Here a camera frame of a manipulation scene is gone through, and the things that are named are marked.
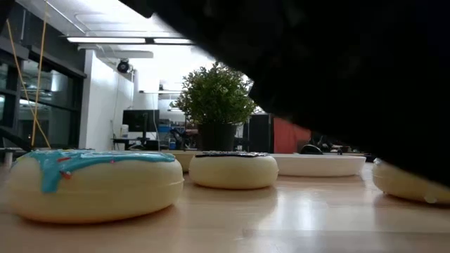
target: black pot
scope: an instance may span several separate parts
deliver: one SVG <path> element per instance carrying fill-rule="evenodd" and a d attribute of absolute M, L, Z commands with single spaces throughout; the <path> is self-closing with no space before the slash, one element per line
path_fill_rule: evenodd
<path fill-rule="evenodd" d="M 233 151 L 236 125 L 201 124 L 198 125 L 202 150 Z"/>

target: computer monitor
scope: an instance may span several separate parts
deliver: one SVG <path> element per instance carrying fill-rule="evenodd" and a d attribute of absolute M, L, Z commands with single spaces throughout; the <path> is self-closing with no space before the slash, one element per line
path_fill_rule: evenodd
<path fill-rule="evenodd" d="M 124 110 L 122 123 L 130 132 L 156 132 L 159 121 L 159 110 Z"/>

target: wooden table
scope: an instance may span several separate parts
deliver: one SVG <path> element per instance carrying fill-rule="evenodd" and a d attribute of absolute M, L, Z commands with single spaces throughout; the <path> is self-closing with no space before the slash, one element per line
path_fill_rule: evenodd
<path fill-rule="evenodd" d="M 24 221 L 0 198 L 0 252 L 450 252 L 450 209 L 383 195 L 362 177 L 279 178 L 274 188 L 201 188 L 136 219 L 91 226 Z"/>

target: wall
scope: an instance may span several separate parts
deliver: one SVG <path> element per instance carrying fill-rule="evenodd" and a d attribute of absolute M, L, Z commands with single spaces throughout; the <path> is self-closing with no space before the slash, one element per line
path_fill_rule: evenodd
<path fill-rule="evenodd" d="M 110 150 L 119 135 L 123 110 L 133 105 L 134 85 L 86 51 L 79 147 Z"/>

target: blue icing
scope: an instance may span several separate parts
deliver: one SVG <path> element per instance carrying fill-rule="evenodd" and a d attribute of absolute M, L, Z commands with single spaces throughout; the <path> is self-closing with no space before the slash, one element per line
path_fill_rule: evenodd
<path fill-rule="evenodd" d="M 42 171 L 41 190 L 43 193 L 54 193 L 58 190 L 58 182 L 63 177 L 61 172 L 74 172 L 87 166 L 119 162 L 125 160 L 139 160 L 146 162 L 173 162 L 175 156 L 168 153 L 120 153 L 120 152 L 93 152 L 91 150 L 46 150 L 30 152 L 24 157 L 36 159 Z"/>

